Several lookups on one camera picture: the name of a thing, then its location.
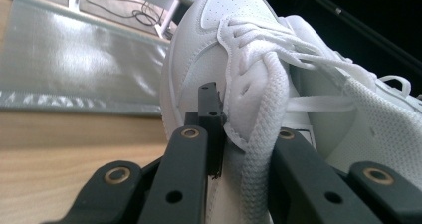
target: white shoelace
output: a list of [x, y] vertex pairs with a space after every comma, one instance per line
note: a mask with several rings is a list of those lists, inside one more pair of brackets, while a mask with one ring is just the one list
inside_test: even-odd
[[[292, 66], [307, 70], [335, 67], [375, 90], [375, 78], [361, 66], [354, 64], [350, 59], [343, 58], [340, 54], [338, 54], [338, 60], [325, 58], [318, 47], [299, 39], [290, 29], [282, 25], [275, 26], [274, 23], [255, 22], [247, 18], [233, 18], [230, 20], [229, 26], [234, 28], [235, 38], [240, 39], [240, 48], [257, 40], [275, 44], [259, 53], [251, 52], [251, 56], [247, 58], [248, 62], [245, 64], [254, 64], [262, 58], [262, 54], [276, 52], [280, 60]], [[290, 98], [288, 104], [288, 111], [291, 112], [344, 112], [353, 109], [352, 101], [343, 96]]]

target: black plastic part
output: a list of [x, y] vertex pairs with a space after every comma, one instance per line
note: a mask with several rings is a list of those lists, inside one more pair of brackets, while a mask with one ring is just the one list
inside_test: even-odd
[[282, 128], [269, 183], [269, 209], [280, 223], [381, 223], [302, 135]]
[[224, 151], [223, 113], [215, 83], [207, 83], [198, 89], [198, 124], [208, 132], [207, 173], [221, 175]]
[[185, 114], [185, 125], [198, 125], [198, 112], [187, 112]]
[[175, 130], [137, 223], [204, 223], [206, 155], [205, 129], [188, 125]]
[[[127, 168], [129, 173], [121, 171], [122, 167]], [[62, 220], [47, 223], [135, 223], [144, 201], [145, 189], [140, 182], [141, 177], [141, 169], [135, 163], [127, 161], [109, 163], [96, 171]]]
[[383, 223], [422, 223], [422, 192], [391, 168], [358, 162], [347, 182]]
[[155, 161], [152, 161], [148, 165], [142, 168], [142, 189], [148, 191], [151, 189], [152, 182], [154, 181], [155, 174], [157, 173], [159, 164], [161, 162], [162, 157], [159, 157]]

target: table surface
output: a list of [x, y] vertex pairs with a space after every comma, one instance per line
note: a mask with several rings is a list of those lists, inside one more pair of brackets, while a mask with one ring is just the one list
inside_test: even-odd
[[[12, 0], [0, 0], [0, 51]], [[165, 150], [160, 118], [0, 111], [0, 223], [62, 218], [101, 166]]]

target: metal grommet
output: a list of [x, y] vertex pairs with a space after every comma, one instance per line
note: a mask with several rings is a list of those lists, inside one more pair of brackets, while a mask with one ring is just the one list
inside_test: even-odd
[[182, 131], [182, 136], [187, 137], [187, 138], [194, 138], [197, 137], [199, 135], [199, 131], [198, 129], [195, 128], [186, 128], [183, 129]]
[[394, 178], [388, 172], [375, 167], [366, 167], [363, 169], [363, 174], [369, 180], [382, 185], [391, 185], [394, 183]]
[[[122, 172], [121, 175], [113, 177], [116, 172]], [[115, 167], [105, 174], [105, 182], [110, 185], [116, 185], [125, 182], [130, 177], [130, 170], [127, 167]]]
[[288, 130], [282, 129], [279, 132], [279, 137], [282, 138], [282, 139], [290, 140], [290, 139], [295, 138], [295, 134], [288, 131]]

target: white sneaker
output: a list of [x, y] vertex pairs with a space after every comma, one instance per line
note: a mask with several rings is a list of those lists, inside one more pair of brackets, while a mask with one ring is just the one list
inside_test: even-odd
[[207, 223], [269, 221], [281, 126], [299, 129], [341, 170], [373, 160], [422, 188], [422, 106], [398, 79], [402, 92], [333, 52], [302, 18], [277, 18], [265, 0], [197, 0], [171, 41], [160, 102], [170, 136], [197, 111], [198, 87], [217, 84], [233, 143], [222, 177], [209, 182]]

